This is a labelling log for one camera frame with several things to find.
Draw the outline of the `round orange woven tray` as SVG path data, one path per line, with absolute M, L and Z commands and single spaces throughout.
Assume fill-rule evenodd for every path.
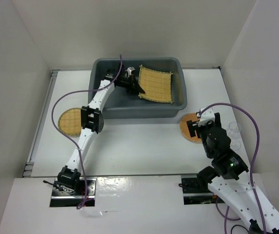
M 196 133 L 196 130 L 194 128 L 191 128 L 191 131 L 189 131 L 187 122 L 191 121 L 198 121 L 199 118 L 197 117 L 196 113 L 189 113 L 184 115 L 180 120 L 180 131 L 185 139 L 193 142 L 193 143 L 202 143 L 201 139 L 198 137 L 198 134 Z

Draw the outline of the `rectangular bamboo mat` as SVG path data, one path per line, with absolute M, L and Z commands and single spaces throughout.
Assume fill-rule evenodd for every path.
M 138 83 L 146 92 L 139 98 L 158 103 L 173 103 L 171 93 L 172 72 L 156 71 L 140 65 Z

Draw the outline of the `clear plastic cup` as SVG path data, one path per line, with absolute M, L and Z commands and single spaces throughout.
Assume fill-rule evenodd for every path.
M 241 132 L 241 126 L 237 122 L 231 122 L 228 125 L 227 133 L 230 138 L 239 137 Z
M 241 148 L 241 142 L 238 139 L 231 139 L 230 148 L 234 151 Z

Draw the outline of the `round yellow bamboo tray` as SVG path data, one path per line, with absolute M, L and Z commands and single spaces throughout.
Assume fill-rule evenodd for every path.
M 81 109 L 71 108 L 62 113 L 58 119 L 58 129 L 69 137 L 81 134 Z

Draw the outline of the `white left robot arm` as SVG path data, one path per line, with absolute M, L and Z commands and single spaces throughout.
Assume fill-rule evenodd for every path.
M 81 133 L 75 143 L 75 151 L 67 164 L 57 176 L 59 187 L 63 187 L 70 195 L 75 195 L 80 190 L 80 177 L 85 176 L 84 159 L 92 141 L 104 127 L 103 109 L 108 97 L 115 87 L 125 88 L 128 93 L 139 94 L 145 91 L 135 78 L 135 68 L 122 68 L 117 73 L 107 72 L 102 78 L 99 88 L 94 90 L 95 95 L 87 106 L 80 108 Z

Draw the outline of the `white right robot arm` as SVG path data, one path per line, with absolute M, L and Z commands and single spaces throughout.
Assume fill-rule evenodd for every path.
M 243 221 L 251 234 L 279 234 L 279 211 L 262 190 L 250 182 L 249 167 L 231 148 L 220 114 L 209 110 L 192 113 L 186 121 L 191 137 L 201 140 L 211 166 L 197 173 L 197 187 L 211 191 Z

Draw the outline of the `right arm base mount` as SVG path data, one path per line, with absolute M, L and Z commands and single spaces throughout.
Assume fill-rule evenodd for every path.
M 224 203 L 223 200 L 208 189 L 202 189 L 195 174 L 182 175 L 178 186 L 182 189 L 185 205 Z

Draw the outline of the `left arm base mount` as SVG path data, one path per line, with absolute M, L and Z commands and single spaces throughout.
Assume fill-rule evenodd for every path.
M 53 182 L 47 180 L 43 180 L 42 182 L 52 186 L 50 207 L 76 207 L 84 200 L 85 182 L 83 178 L 80 178 L 76 189 L 59 185 L 56 178 Z M 88 178 L 87 185 L 88 199 L 84 207 L 93 207 L 95 205 L 96 178 Z

